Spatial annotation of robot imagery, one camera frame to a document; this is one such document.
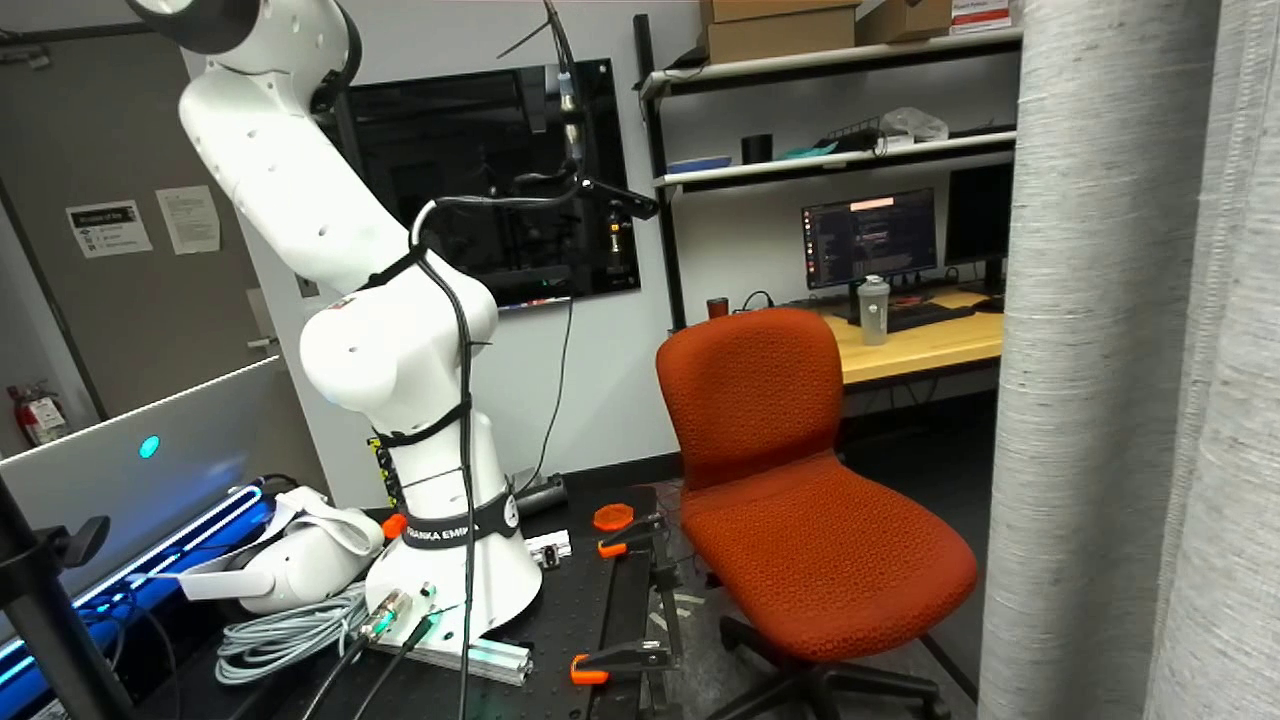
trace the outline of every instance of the shelving unit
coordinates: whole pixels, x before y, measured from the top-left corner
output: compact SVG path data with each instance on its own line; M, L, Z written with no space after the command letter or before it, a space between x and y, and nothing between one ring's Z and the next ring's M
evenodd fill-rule
M990 155L990 151L1008 151L1015 146L1015 131L1001 130L1001 131L972 131L972 136L951 136L951 140L935 140L935 146L908 146L908 148L888 148L888 151L834 151L834 155L796 155L796 160L768 160L768 165L669 171L663 116L660 116L660 106L669 96L762 89L762 84L850 75L850 71L877 71L877 68L908 68L908 65L945 65L945 61L969 61L969 55L1008 55L1008 53L1021 53L1021 43L1023 43L1023 38L1015 27L1001 27L1001 31L935 38L927 43L870 43L870 47L835 47L835 53L807 53L807 55L709 65L709 68L654 68L648 17L637 17L637 61L641 61L637 96L645 106L648 151L654 151L654 170L657 170L657 198L663 203L660 210L660 236L663 236L674 327L690 325L675 219L674 219L674 201L679 192L715 192L715 187L772 185L772 182L796 182L796 178L834 178L834 171L862 171L862 170L886 170L886 165Z

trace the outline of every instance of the office chair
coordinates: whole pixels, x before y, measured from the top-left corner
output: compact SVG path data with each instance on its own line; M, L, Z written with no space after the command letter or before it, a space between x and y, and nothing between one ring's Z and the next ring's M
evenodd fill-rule
M768 308L694 325L657 354L679 439L679 530L739 618L772 680L715 712L803 702L835 720L835 687L908 698L950 715L933 680L850 662L920 639L977 583L969 545L918 502L835 457L842 354L817 313Z

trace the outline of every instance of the table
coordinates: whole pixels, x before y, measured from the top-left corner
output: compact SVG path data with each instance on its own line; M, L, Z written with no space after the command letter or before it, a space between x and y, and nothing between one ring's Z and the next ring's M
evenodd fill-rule
M935 294L933 304L963 308L977 304L977 294ZM918 373L945 373L963 365L1001 361L1003 354L1003 316L972 313L945 325L920 325L908 332L888 332L886 344L863 344L863 332L844 316L827 316L842 344L844 386L906 381Z
M582 694L568 685L568 662L576 652L641 639L648 632L648 553L634 553L618 563L597 557L597 534L587 517L609 503L629 502L637 514L654 514L657 495L641 484L614 481L571 481L568 508L562 517L536 517L524 524L530 537L544 530L568 530L571 560L544 572L544 593L536 603L511 622L499 639L534 648L534 678L524 687L497 680L469 680L473 715L565 715L565 720L634 720L641 715L641 687L609 685L605 694ZM297 664L247 687L220 687L213 680L213 648L193 656L175 680L149 698L140 720L170 720L175 712L174 687L179 694L183 715L289 715L297 720L317 698L336 652ZM365 694L376 685L383 652L352 664L336 687L325 698L317 720L350 720ZM381 687L370 715L456 715L460 678L433 664L400 664Z

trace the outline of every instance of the cardboard box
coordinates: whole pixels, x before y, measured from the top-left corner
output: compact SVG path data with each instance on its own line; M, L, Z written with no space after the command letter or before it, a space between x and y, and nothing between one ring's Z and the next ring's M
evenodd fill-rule
M854 47L854 9L709 26L709 65Z
M752 17L796 17L796 12L827 12L858 9L858 0L704 0L709 26L733 26Z
M920 43L927 38L950 38L951 0L870 0L858 12L862 43Z

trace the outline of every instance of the shelf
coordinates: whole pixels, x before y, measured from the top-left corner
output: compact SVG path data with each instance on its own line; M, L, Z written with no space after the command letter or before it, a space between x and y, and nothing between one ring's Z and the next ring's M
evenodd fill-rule
M709 187L768 185L768 182L823 178L823 171L850 171L850 170L984 155L984 151L1003 151L1013 146L1015 146L1015 131L984 131L984 136L957 136L935 146L908 146L891 151L835 151L835 155L796 155L796 160L772 160L772 165L669 171L657 182L657 187L709 192Z
M963 61L963 55L995 55L1021 53L1021 27L990 27L990 31L961 31L935 38L926 43L863 43L863 47L835 47L835 53L803 53L803 55L766 55L739 65L704 65L704 68L663 68L641 81L641 96L686 96L686 93L715 93L739 84L781 84L801 75L834 75L834 71L862 71L862 68L906 68L906 65L935 65L935 61Z

